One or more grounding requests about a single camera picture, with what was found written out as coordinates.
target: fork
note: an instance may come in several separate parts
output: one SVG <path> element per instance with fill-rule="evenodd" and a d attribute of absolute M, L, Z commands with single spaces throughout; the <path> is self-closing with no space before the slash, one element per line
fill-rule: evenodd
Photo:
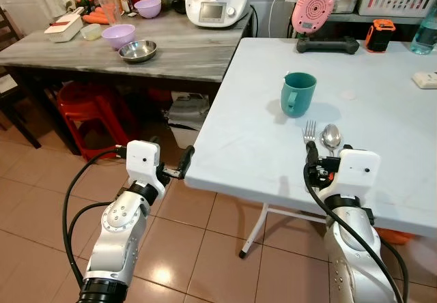
<path fill-rule="evenodd" d="M 305 144 L 309 141 L 315 141 L 315 121 L 307 121 L 307 127 L 305 127 L 305 131 L 302 129 L 302 135 Z"/>

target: stainless steel bowl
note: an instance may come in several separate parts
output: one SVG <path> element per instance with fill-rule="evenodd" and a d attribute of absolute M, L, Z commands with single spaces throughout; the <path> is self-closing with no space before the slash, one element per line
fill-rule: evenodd
<path fill-rule="evenodd" d="M 118 50 L 120 57 L 129 63 L 151 59 L 156 53 L 156 44 L 150 40 L 138 40 L 124 45 Z"/>

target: white remote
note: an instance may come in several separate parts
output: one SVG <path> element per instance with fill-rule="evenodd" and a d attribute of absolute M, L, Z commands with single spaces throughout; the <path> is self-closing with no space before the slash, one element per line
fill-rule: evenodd
<path fill-rule="evenodd" d="M 421 89 L 437 89 L 437 73 L 417 72 L 412 79 Z"/>

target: tiled floor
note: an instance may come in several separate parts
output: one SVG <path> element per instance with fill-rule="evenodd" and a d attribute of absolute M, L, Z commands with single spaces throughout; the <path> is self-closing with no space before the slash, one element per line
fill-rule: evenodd
<path fill-rule="evenodd" d="M 13 128 L 0 130 L 0 301 L 76 302 L 79 289 L 61 238 L 61 206 L 74 174 L 84 165 L 57 136 L 39 136 L 30 147 Z M 180 150 L 163 143 L 165 162 Z M 73 190 L 70 215 L 94 201 L 111 200 L 127 180 L 115 161 L 94 165 Z M 238 252 L 255 224 L 261 204 L 193 190 L 172 181 L 157 201 L 141 242 L 127 303 L 336 303 L 323 227 L 269 214 L 245 260 Z M 102 208 L 79 220 L 73 249 L 82 270 L 99 233 Z M 412 303 L 437 302 L 436 244 L 427 239 L 398 247 L 410 271 Z M 399 280 L 393 257 L 382 256 Z"/>

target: metal spoon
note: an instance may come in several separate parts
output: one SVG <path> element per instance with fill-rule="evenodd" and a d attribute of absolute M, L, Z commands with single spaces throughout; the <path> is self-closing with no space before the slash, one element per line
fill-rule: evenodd
<path fill-rule="evenodd" d="M 334 156 L 334 150 L 340 146 L 341 135 L 340 131 L 335 124 L 328 124 L 320 136 L 320 141 L 325 146 L 330 155 Z"/>

